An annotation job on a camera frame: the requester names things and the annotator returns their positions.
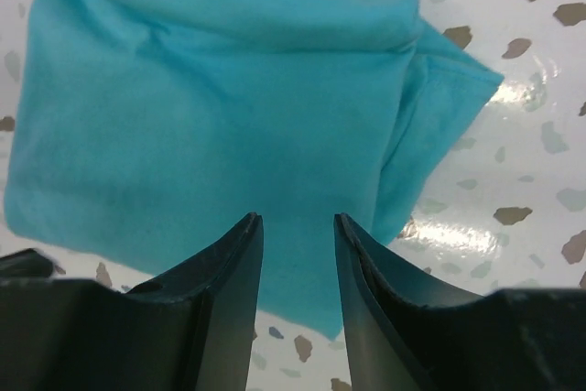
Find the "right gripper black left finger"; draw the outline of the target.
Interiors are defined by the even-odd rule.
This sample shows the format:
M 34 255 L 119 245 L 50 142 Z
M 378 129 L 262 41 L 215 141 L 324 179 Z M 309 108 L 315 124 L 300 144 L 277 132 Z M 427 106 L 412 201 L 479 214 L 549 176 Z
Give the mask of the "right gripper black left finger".
M 263 221 L 122 293 L 88 278 L 1 278 L 4 390 L 243 390 Z

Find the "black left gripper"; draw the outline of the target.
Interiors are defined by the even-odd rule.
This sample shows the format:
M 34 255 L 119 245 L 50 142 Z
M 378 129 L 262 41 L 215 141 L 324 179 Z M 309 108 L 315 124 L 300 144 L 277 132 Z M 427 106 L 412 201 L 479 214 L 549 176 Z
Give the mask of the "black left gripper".
M 1 278 L 51 277 L 55 266 L 51 259 L 34 248 L 24 249 L 0 257 Z

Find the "turquoise t shirt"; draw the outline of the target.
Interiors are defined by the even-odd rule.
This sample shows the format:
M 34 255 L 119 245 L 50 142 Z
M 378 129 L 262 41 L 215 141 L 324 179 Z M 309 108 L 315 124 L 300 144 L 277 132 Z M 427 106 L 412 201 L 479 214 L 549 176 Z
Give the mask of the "turquoise t shirt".
M 257 212 L 259 308 L 334 338 L 333 216 L 391 242 L 502 79 L 418 0 L 34 0 L 5 219 L 154 274 Z

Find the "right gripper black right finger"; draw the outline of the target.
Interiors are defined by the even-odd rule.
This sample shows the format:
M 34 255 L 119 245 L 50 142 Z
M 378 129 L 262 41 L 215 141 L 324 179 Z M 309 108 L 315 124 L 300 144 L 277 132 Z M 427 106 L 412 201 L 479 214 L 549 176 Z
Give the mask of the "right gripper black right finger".
M 334 220 L 344 336 L 356 390 L 582 390 L 585 293 L 480 296 Z

